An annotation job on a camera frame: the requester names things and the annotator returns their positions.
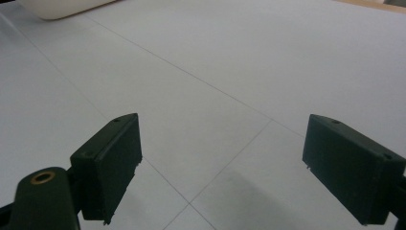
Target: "white tabletop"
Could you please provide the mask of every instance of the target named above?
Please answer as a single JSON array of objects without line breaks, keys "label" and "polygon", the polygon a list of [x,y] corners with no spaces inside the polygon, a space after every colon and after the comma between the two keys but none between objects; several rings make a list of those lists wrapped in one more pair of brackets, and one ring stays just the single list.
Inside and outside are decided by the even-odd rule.
[{"label": "white tabletop", "polygon": [[112,224],[82,229],[365,229],[305,168],[307,120],[406,157],[405,19],[329,0],[124,0],[58,21],[0,5],[0,205],[138,112],[146,159]]}]

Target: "white object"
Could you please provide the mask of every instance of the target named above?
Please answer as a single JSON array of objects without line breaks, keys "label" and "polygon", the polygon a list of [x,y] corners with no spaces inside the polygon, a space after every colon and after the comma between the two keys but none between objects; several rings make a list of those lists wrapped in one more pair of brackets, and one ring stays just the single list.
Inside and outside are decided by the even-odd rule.
[{"label": "white object", "polygon": [[24,8],[42,19],[59,19],[113,1],[116,0],[17,0]]}]

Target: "black mount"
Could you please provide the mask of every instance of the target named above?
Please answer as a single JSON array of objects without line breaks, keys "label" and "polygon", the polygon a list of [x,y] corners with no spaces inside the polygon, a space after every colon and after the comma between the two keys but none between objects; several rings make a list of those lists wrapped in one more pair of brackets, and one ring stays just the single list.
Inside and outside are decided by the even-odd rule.
[{"label": "black mount", "polygon": [[110,223],[142,158],[138,115],[112,120],[71,156],[68,171],[23,178],[14,203],[0,209],[0,230],[77,230],[79,211]]},{"label": "black mount", "polygon": [[384,224],[389,213],[406,225],[406,160],[345,124],[310,115],[304,162],[363,225]]}]

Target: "white surface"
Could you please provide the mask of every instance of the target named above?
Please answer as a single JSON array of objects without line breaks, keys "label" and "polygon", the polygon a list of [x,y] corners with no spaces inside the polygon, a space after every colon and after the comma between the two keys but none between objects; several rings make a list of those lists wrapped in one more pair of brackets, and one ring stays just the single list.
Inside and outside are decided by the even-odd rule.
[{"label": "white surface", "polygon": [[406,156],[405,17],[328,0],[124,0],[46,22],[2,4],[0,205],[138,112],[146,161],[104,228],[365,229],[305,169],[303,136],[316,113]]},{"label": "white surface", "polygon": [[27,11],[42,19],[59,19],[75,13],[88,11],[114,0],[68,0],[57,2],[53,0],[16,0]]},{"label": "white surface", "polygon": [[191,205],[189,205],[165,230],[214,230]]}]

